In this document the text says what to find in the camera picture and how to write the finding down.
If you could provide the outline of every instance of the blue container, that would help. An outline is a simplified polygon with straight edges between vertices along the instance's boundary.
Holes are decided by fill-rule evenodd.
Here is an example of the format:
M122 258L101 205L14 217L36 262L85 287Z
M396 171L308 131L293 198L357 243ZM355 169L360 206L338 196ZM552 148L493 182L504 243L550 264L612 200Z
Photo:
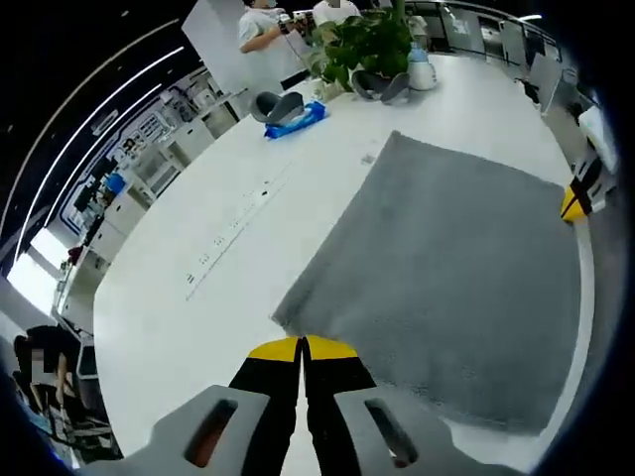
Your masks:
M285 126L272 126L271 124L265 125L265 137L270 139L278 139L279 137L286 136L292 132L299 131L306 127L315 124L315 122L321 121L326 117L326 108L323 104L317 101L310 102L305 105L305 112L293 119L289 124Z
M126 187L126 182L120 174L115 173L110 174L110 176L106 179L105 185L115 195L118 195Z

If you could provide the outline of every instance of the potted plant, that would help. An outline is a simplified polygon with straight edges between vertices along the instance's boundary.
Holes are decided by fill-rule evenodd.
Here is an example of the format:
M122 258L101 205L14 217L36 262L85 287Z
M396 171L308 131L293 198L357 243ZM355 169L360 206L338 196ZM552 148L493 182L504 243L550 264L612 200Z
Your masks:
M403 18L403 8L398 8L320 25L314 40L322 48L310 57L312 74L352 91L352 71L363 69L385 80L407 72L412 37Z

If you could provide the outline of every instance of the gray cloth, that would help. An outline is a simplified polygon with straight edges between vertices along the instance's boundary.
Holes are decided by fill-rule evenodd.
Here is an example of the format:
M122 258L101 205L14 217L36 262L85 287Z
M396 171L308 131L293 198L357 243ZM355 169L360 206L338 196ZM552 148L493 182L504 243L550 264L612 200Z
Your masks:
M443 415L544 428L578 323L563 190L399 133L377 161L273 318Z

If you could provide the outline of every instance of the ceiling light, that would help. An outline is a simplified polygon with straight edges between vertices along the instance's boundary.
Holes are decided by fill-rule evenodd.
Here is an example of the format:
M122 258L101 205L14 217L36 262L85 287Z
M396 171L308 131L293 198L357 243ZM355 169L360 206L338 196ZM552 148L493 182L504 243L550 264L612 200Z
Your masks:
M171 52L169 52L167 55L163 55L162 57L160 57L156 61L151 62L146 67L141 69L134 76L132 76L130 79L128 79L126 82L124 82L121 86L119 86L101 104L99 104L96 107L96 109L94 111L92 111L90 113L90 115L81 123L81 125L77 128L77 130L72 133L72 136L70 136L70 139L68 139L68 141L64 144L64 146L62 147L62 150L58 153L58 155L56 156L55 160L53 161L53 164L51 165L51 168L49 169L47 174L44 176L44 179L42 180L42 183L40 183L40 186L38 187L38 191L36 191L36 196L33 198L33 202L31 203L31 206L29 207L29 211L27 212L27 218L24 220L24 225L22 225L22 229L20 230L20 237L18 238L18 243L16 244L16 255L15 255L15 258L13 260L14 263L16 261L18 261L18 258L20 256L20 247L22 246L22 240L24 239L24 234L27 231L27 226L29 224L29 219L31 218L31 214L33 213L33 209L36 207L36 203L38 202L38 198L40 198L40 195L42 194L42 190L44 190L44 187L47 184L47 181L49 180L49 177L53 173L54 168L58 165L58 162L60 161L60 159L62 158L62 156L64 155L64 153L68 149L68 147L70 146L70 143L75 140L75 138L79 135L81 130L86 126L86 124L88 124L113 97L115 97L123 89L128 87L128 85L130 83L132 83L135 79L137 79L139 76L141 76L142 74L145 74L147 71L149 71L150 69L155 67L157 64L167 60L168 58L176 55L177 53L182 52L184 49L185 49L185 47L178 47L177 49L172 50Z
M4 205L4 210L2 211L2 216L0 216L0 234L2 233L2 231L4 230L4 224L5 221L7 219L7 214L9 213L9 208L11 206L11 202L13 201L14 198L14 194L16 192L16 188L18 187L18 183L20 181L20 179L22 178L22 175L24 173L24 170L27 166L27 164L29 163L29 160L32 159L33 153L36 150L36 148L40 145L40 142L42 142L42 139L45 137L45 134L48 133L49 129L51 128L51 125L54 123L54 121L58 118L58 116L62 113L62 111L68 106L68 103L79 93L80 90L82 90L94 77L96 74L98 74L100 71L102 71L105 67L107 67L108 65L110 65L113 61L115 61L117 58L119 58L121 55L123 55L125 52L127 52L128 50L130 50L132 47L134 47L135 45L138 45L139 43L143 42L144 40L146 40L147 38L151 37L152 35L155 35L156 33L172 26L175 25L176 23L179 22L178 18L175 18L174 20L171 20L167 23L164 23L163 25L160 25L159 27L149 31L148 33L142 35L141 37L137 38L135 41L133 41L132 43L129 43L128 45L126 45L124 48L122 48L121 50L119 50L116 54L114 54L112 57L110 57L109 59L107 59L105 62L103 62L97 69L95 69L91 74L89 74L73 91L72 93L63 101L63 103L60 105L60 107L58 107L58 109L56 110L56 112L53 113L53 115L51 116L51 118L49 119L49 122L47 122L47 124L44 126L44 128L42 129L42 131L40 131L40 134L38 135L38 137L36 138L36 140L33 142L33 144L31 145L31 148L29 149L29 152L27 152L26 157L24 158L24 161L22 162L22 165L20 166L20 169L18 170L18 173L15 177L15 179L13 180L13 185L11 185L11 190L9 190L9 197L7 198L7 200L5 201L5 205Z
M121 122L121 119L123 119L129 113L131 113L139 104L141 104L145 99L148 98L148 96L150 96L153 92L155 92L161 86L162 86L162 84L157 84L155 87L153 87L148 92L146 92L143 96L141 96L132 106L130 106L128 109L126 109L123 112L123 114L121 114L112 124L110 124L108 126L108 128L105 131L103 131L103 133L101 134L99 139L97 139L92 144L92 146L90 146L90 149L88 149L86 151L86 153L83 155L83 157L79 160L79 162L77 163L75 168L70 173L70 176L68 177L68 180L66 181L66 183L63 185L62 190L60 190L60 194L56 198L56 201L53 202L53 205L51 206L51 209L49 210L49 214L47 215L47 219L44 220L44 226L47 226L49 224L49 222L51 221L51 218L53 217L53 213L54 213L56 207L58 206L58 203L60 202L60 200L64 196L64 192L65 192L66 188L70 185L70 181L72 180L73 176L79 170L81 165L86 161L86 159L88 159L90 154L92 154L92 152L96 149L96 147L97 147L97 145L99 145L99 142L101 141L101 139L103 139L105 137L108 137L108 133L112 130L113 127L115 127L119 122Z
M526 15L524 17L520 17L518 20L521 22L528 22L530 20L541 20L542 18L542 15Z

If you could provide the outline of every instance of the desk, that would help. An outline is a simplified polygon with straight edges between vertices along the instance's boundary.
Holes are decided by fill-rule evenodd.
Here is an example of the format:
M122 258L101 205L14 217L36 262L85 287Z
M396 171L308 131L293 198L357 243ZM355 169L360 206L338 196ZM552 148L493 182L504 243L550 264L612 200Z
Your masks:
M501 70L478 59L432 56L432 62L441 83L404 106L344 94L328 103L326 120L276 141L262 137L262 124L244 119L146 213L94 306L101 388L124 454L144 446L152 425L195 394L227 385L254 347L283 336L269 316L361 187L371 167L362 158L376 157L393 130L562 186L570 182L556 139ZM270 198L258 202L265 190ZM201 250L250 201L258 212L228 248L219 240L227 251L195 290L188 288ZM589 246L580 254L586 297L593 294ZM588 302L582 312L589 312ZM302 406L300 398L284 474L319 474ZM508 452L495 451L477 457L499 460Z
M92 307L95 292L103 278L103 261L89 247L84 247L77 263L69 267L58 283L54 298L54 315L65 317L81 330L92 333Z

